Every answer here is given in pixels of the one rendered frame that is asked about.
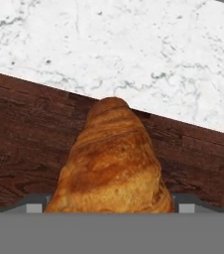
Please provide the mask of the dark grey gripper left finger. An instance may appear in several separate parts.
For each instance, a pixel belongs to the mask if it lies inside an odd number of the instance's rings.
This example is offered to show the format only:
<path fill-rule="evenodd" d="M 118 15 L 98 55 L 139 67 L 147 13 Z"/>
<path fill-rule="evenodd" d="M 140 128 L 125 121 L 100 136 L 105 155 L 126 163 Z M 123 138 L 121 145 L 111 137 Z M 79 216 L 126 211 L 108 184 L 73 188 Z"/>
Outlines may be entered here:
<path fill-rule="evenodd" d="M 48 193 L 31 193 L 12 205 L 0 208 L 0 212 L 43 213 L 51 197 Z"/>

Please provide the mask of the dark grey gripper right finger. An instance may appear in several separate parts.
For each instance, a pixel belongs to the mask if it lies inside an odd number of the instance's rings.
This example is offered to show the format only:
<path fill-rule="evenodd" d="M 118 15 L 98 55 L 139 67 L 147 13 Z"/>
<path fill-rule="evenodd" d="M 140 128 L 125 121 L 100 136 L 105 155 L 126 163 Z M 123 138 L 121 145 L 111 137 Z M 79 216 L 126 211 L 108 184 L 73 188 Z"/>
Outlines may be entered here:
<path fill-rule="evenodd" d="M 177 213 L 224 212 L 224 208 L 208 204 L 194 194 L 174 193 L 172 197 Z"/>

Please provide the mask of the golden brown croissant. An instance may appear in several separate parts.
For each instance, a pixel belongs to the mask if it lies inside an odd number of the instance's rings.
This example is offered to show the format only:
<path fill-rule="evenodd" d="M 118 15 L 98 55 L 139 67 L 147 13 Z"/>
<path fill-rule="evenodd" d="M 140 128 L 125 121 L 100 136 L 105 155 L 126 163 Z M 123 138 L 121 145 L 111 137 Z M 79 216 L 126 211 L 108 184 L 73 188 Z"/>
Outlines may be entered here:
<path fill-rule="evenodd" d="M 89 110 L 61 169 L 46 212 L 172 212 L 173 200 L 152 140 L 121 98 Z"/>

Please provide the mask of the dark wooden cutting board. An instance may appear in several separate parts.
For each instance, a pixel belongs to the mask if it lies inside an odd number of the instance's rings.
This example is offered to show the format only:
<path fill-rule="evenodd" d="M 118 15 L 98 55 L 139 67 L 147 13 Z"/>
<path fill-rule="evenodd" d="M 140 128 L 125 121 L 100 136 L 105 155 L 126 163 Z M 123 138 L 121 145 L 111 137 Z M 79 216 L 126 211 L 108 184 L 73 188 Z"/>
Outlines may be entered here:
<path fill-rule="evenodd" d="M 0 74 L 0 208 L 51 193 L 94 101 Z M 139 112 L 172 192 L 224 208 L 224 134 Z"/>

